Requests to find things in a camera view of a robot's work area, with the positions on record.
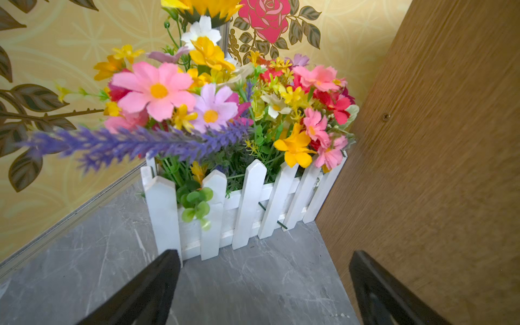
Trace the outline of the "wooden shelf unit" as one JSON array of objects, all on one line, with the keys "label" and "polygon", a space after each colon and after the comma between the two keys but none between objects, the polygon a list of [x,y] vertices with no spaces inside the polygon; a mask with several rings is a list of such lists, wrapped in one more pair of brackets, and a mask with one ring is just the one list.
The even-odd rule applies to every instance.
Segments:
[{"label": "wooden shelf unit", "polygon": [[413,1],[318,215],[453,324],[519,323],[519,2]]}]

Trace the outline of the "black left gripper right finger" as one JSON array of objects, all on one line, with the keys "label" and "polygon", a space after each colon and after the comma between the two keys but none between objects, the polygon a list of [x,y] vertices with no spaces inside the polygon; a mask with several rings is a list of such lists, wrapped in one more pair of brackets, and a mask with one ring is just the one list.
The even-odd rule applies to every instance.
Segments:
[{"label": "black left gripper right finger", "polygon": [[349,272],[363,324],[448,324],[365,251],[354,251]]}]

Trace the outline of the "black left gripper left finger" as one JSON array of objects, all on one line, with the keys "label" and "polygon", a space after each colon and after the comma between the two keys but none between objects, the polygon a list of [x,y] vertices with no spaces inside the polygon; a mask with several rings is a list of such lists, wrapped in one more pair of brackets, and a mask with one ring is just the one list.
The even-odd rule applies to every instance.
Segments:
[{"label": "black left gripper left finger", "polygon": [[165,324],[169,317],[181,260],[166,250],[80,324]]}]

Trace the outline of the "artificial flowers white fence planter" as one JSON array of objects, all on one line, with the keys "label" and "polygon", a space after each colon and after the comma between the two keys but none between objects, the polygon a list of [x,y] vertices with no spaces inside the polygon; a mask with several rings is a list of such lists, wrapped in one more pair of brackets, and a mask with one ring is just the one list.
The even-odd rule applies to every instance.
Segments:
[{"label": "artificial flowers white fence planter", "polygon": [[283,167],[338,171],[353,142],[348,129],[359,111],[333,67],[310,67],[306,56],[278,50],[306,39],[320,45],[320,13],[296,1],[163,1],[179,30],[174,48],[115,50],[97,65],[104,127],[38,131],[19,146],[42,157],[79,153],[86,171],[123,159],[150,157],[177,186],[185,222],[209,228],[218,170],[227,190],[244,188],[255,161],[259,180]]}]

